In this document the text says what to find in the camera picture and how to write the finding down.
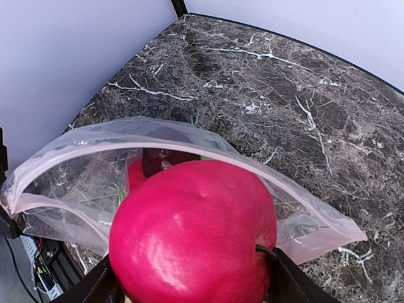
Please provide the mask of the clear zip top bag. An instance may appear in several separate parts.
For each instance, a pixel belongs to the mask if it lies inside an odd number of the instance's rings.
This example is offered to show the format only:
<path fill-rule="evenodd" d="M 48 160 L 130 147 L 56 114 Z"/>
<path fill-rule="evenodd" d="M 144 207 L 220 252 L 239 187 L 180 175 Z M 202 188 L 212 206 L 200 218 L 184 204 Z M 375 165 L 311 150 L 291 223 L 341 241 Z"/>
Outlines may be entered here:
<path fill-rule="evenodd" d="M 258 175 L 278 213 L 277 246 L 296 264 L 366 234 L 349 217 L 271 167 L 241 155 L 220 135 L 185 122 L 134 116 L 76 128 L 17 167 L 1 188 L 1 206 L 24 234 L 77 243 L 105 256 L 110 226 L 128 193 L 128 167 L 144 148 L 220 160 Z"/>

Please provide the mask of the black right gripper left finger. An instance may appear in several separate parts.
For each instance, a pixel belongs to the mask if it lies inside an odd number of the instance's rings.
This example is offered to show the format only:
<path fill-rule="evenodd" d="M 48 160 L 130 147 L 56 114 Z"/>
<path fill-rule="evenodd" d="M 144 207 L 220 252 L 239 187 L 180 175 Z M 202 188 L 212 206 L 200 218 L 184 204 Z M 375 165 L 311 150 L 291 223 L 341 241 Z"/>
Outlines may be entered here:
<path fill-rule="evenodd" d="M 120 288 L 106 255 L 80 282 L 52 303 L 122 302 Z"/>

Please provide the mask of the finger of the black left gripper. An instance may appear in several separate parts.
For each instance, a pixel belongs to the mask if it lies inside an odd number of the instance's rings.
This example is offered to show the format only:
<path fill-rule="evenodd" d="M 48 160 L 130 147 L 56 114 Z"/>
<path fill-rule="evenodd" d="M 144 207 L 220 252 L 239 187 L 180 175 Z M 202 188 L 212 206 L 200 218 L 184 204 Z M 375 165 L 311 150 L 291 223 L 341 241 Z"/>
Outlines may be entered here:
<path fill-rule="evenodd" d="M 0 146 L 1 146 L 1 186 L 6 181 L 6 171 L 8 170 L 8 154 L 7 148 L 3 144 L 3 129 L 0 134 Z M 15 220 L 6 212 L 3 206 L 1 206 L 1 237 L 16 239 L 21 235 L 21 230 L 17 226 Z"/>

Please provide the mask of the red ball fruit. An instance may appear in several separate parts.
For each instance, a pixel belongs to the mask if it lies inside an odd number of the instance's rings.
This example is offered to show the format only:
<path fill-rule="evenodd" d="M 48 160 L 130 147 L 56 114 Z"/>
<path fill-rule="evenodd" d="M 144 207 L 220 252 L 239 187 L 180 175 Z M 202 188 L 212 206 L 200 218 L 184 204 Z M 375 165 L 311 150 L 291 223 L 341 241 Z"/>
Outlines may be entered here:
<path fill-rule="evenodd" d="M 133 192 L 136 188 L 142 185 L 146 181 L 146 176 L 143 172 L 142 159 L 134 161 L 128 167 L 127 176 L 127 189 L 129 193 Z"/>

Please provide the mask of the dark red fruit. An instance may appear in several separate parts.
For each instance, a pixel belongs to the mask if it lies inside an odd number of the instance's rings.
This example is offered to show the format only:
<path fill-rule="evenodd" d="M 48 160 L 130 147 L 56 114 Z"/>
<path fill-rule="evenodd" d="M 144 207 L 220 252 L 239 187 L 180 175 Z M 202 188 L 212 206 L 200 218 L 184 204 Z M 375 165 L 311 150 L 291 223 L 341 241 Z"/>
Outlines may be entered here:
<path fill-rule="evenodd" d="M 166 127 L 150 131 L 147 133 L 147 136 L 163 140 L 192 143 L 192 141 L 182 132 Z M 180 163 L 195 160 L 201 160 L 201 156 L 184 151 L 168 150 L 163 148 L 142 149 L 142 169 L 146 178 L 149 178 Z"/>

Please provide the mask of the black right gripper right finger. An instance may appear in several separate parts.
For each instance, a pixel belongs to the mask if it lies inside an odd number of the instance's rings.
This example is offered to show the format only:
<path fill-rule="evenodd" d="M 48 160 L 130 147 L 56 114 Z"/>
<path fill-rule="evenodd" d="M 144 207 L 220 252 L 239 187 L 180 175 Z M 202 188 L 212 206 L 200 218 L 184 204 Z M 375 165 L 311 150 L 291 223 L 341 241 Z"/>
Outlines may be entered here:
<path fill-rule="evenodd" d="M 272 302 L 337 303 L 339 300 L 317 286 L 281 249 L 268 253 L 272 278 Z"/>

